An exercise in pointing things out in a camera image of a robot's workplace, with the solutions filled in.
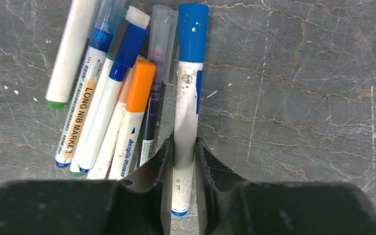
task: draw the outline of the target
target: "pen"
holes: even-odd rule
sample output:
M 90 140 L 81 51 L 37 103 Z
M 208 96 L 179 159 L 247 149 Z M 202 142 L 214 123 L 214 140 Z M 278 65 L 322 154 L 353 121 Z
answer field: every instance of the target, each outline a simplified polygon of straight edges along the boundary
M 123 8 L 122 10 L 122 16 L 126 16 L 126 8 Z M 114 47 L 115 42 L 112 42 L 110 45 L 110 48 Z M 97 110 L 97 105 L 98 102 L 100 101 L 101 95 L 103 93 L 103 88 L 104 85 L 106 84 L 106 80 L 108 79 L 110 69 L 112 68 L 113 65 L 113 60 L 109 59 L 109 54 L 111 54 L 111 50 L 107 52 L 106 59 L 104 60 L 103 63 L 103 68 L 101 69 L 99 79 L 97 81 L 96 88 L 94 90 L 94 94 L 92 97 L 92 101 L 90 103 L 90 107 L 88 109 L 87 115 L 86 115 L 86 120 L 84 121 L 83 124 L 83 130 L 81 131 L 80 138 L 78 139 L 77 147 L 75 149 L 71 165 L 70 165 L 70 175 L 72 177 L 80 177 L 83 176 L 84 174 L 80 172 L 80 167 L 78 164 L 81 161 L 81 157 L 83 155 L 83 150 L 84 146 L 87 141 L 87 137 L 89 136 L 90 128 L 93 124 L 93 120 L 96 114 Z
M 73 0 L 71 3 L 46 92 L 50 109 L 62 109 L 68 103 L 97 5 L 98 0 Z
M 122 0 L 103 0 L 101 3 L 74 91 L 73 101 L 55 154 L 55 164 L 58 167 L 67 167 L 74 155 L 96 82 L 112 41 L 112 34 L 120 22 L 120 13 L 124 2 Z
M 200 109 L 202 69 L 207 35 L 208 6 L 179 5 L 180 45 L 175 106 L 172 213 L 187 214 L 191 200 L 194 144 Z
M 152 156 L 162 79 L 168 81 L 177 20 L 178 11 L 153 6 L 148 61 L 155 64 L 156 72 L 141 125 L 138 167 Z
M 142 56 L 138 56 L 138 59 L 146 60 Z M 132 84 L 134 71 L 135 66 L 128 69 L 119 96 L 117 97 L 117 102 L 112 117 L 110 118 L 106 134 L 104 135 L 103 142 L 98 152 L 96 162 L 94 167 L 87 174 L 86 179 L 88 180 L 104 180 L 109 171 L 110 163 L 112 162 L 113 154 L 115 152 L 116 141 L 118 140 L 119 129 L 126 112 L 126 101 L 130 92 L 130 85 Z
M 117 137 L 109 180 L 120 180 L 129 173 L 155 70 L 156 67 L 151 62 L 137 60 L 135 63 L 135 73 Z
M 133 67 L 146 35 L 146 28 L 150 17 L 144 12 L 129 6 L 126 17 L 120 23 L 114 41 L 118 47 L 109 79 L 103 89 L 102 96 L 97 106 L 96 115 L 90 129 L 89 136 L 80 160 L 80 172 L 87 173 L 93 168 L 97 154 L 100 150 L 103 137 L 106 133 L 109 119 L 112 116 L 118 93 L 128 68 Z

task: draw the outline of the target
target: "blue marker tip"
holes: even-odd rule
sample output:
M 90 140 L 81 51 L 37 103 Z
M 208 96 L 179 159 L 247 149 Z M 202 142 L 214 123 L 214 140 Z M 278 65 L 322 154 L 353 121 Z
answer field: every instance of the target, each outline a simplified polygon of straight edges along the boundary
M 188 211 L 184 211 L 184 212 L 176 212 L 176 211 L 174 211 L 174 210 L 171 210 L 171 212 L 172 212 L 172 214 L 173 214 L 174 216 L 182 217 L 182 216 L 186 215 Z
M 179 5 L 179 60 L 203 63 L 208 25 L 208 6 L 198 3 Z
M 55 161 L 55 165 L 58 166 L 59 168 L 66 168 L 67 166 L 70 165 L 70 163 L 59 163 Z
M 89 173 L 89 171 L 90 171 L 89 169 L 83 169 L 80 167 L 80 173 L 87 174 Z

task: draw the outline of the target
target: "marble countertop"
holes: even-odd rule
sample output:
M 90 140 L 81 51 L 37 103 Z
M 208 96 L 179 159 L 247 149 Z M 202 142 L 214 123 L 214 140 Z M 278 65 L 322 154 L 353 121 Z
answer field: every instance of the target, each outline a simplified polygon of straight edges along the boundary
M 138 0 L 177 9 L 186 1 Z M 209 0 L 198 135 L 252 181 L 345 181 L 376 207 L 376 0 Z M 0 184 L 66 179 L 45 90 L 70 1 L 0 0 Z M 175 72 L 159 140 L 173 128 Z M 196 206 L 173 219 L 197 232 Z

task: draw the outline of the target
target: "clear cap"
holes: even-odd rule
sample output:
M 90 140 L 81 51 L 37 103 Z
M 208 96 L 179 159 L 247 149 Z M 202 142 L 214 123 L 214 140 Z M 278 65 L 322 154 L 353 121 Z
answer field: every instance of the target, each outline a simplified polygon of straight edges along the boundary
M 101 0 L 94 28 L 114 34 L 122 18 L 125 3 L 126 0 Z
M 178 11 L 165 6 L 153 6 L 148 60 L 155 60 L 164 65 L 162 71 L 156 72 L 156 77 L 163 78 L 165 83 L 169 82 L 177 22 Z
M 92 21 L 90 23 L 89 32 L 87 34 L 87 38 L 89 38 L 89 39 L 91 39 L 92 35 L 93 35 L 94 22 L 96 21 L 96 18 L 97 18 L 97 15 L 98 15 L 98 11 L 100 9 L 101 1 L 102 0 L 96 0 L 96 3 L 94 5 L 94 12 L 93 12 L 93 16 L 92 16 Z

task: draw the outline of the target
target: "purple pen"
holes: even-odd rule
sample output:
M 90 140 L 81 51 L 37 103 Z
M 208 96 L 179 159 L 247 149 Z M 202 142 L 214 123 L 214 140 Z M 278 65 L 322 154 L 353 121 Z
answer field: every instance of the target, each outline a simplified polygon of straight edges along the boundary
M 148 61 L 155 64 L 156 72 L 141 125 L 138 167 L 147 162 L 153 153 L 159 98 L 162 82 L 167 82 L 169 77 L 177 20 L 178 11 L 165 6 L 153 6 Z

